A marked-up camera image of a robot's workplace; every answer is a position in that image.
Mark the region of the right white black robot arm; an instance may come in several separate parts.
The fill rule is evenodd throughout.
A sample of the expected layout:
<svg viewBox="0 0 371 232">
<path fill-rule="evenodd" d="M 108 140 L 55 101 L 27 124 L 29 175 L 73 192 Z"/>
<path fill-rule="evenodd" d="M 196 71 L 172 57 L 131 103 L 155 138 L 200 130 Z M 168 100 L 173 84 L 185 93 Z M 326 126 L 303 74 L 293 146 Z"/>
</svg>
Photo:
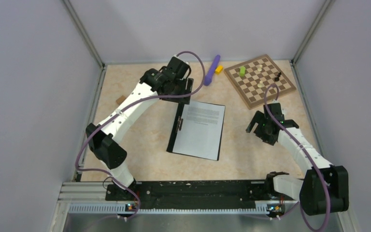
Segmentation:
<svg viewBox="0 0 371 232">
<path fill-rule="evenodd" d="M 309 216 L 349 209 L 349 174 L 343 166 L 335 166 L 325 159 L 307 141 L 299 125 L 285 119 L 280 103 L 271 103 L 256 111 L 247 133 L 253 132 L 269 145 L 279 143 L 292 156 L 304 174 L 303 179 L 291 177 L 284 172 L 267 175 L 264 193 L 270 199 L 284 194 L 299 201 Z"/>
</svg>

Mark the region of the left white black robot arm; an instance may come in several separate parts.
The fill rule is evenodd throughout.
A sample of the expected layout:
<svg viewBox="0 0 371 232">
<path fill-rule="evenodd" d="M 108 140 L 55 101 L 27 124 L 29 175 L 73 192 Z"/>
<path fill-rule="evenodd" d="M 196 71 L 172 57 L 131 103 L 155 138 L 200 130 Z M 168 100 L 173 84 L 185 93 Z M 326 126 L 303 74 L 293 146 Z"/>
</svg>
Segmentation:
<svg viewBox="0 0 371 232">
<path fill-rule="evenodd" d="M 107 118 L 86 127 L 90 151 L 120 183 L 117 194 L 124 200 L 133 198 L 136 188 L 126 164 L 127 152 L 120 142 L 137 119 L 158 100 L 167 101 L 168 96 L 190 93 L 187 87 L 190 73 L 189 62 L 173 56 L 168 65 L 159 70 L 145 71 L 130 95 Z"/>
</svg>

